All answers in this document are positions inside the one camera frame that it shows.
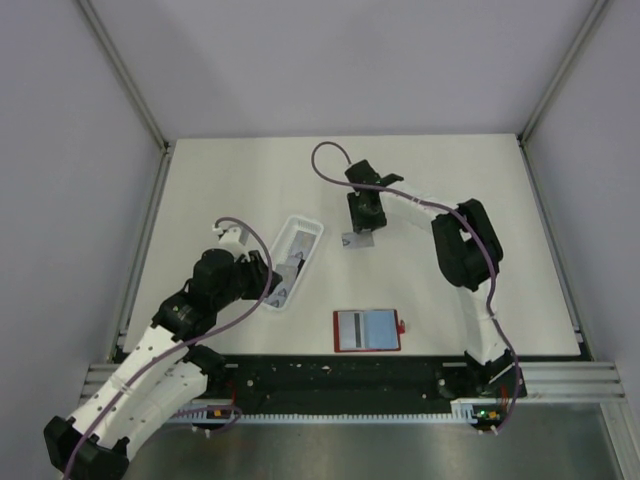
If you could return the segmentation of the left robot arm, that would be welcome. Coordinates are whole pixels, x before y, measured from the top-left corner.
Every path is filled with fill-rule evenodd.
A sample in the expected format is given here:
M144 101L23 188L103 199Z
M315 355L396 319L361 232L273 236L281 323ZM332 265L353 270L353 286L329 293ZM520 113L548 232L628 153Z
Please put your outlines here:
M201 394L220 394L227 382L222 358L202 342L221 332L221 310L238 300L259 306L277 277L268 251L205 251L100 389L45 426L50 462L63 478L123 478L142 446L181 407Z

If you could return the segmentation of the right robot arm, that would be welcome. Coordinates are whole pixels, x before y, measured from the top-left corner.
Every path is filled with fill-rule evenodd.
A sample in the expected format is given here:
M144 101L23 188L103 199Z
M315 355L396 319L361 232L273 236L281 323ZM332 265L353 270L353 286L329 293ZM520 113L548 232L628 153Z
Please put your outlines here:
M392 214L432 235L440 272L459 295L469 388L487 396L513 376L512 391L518 394L519 362L492 306L504 251L483 204L470 199L450 206L427 199L397 174L380 176L366 160L349 166L345 176L354 189L347 200L355 232L383 228Z

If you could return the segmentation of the red leather card holder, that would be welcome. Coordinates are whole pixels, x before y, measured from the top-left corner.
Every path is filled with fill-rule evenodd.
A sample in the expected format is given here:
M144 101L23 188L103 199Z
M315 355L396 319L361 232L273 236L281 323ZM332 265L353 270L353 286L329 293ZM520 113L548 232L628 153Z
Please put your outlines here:
M338 315L340 312L360 312L363 347L341 350L339 346ZM404 322L395 309L336 310L333 312L333 346L335 353L397 352L401 350Z

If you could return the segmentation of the silver magnetic stripe card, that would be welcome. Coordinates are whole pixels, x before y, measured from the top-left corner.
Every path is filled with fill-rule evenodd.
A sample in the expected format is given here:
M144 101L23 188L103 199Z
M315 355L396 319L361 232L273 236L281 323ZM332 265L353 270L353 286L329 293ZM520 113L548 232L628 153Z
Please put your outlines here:
M338 331L341 350L359 350L363 347L360 312L340 312Z

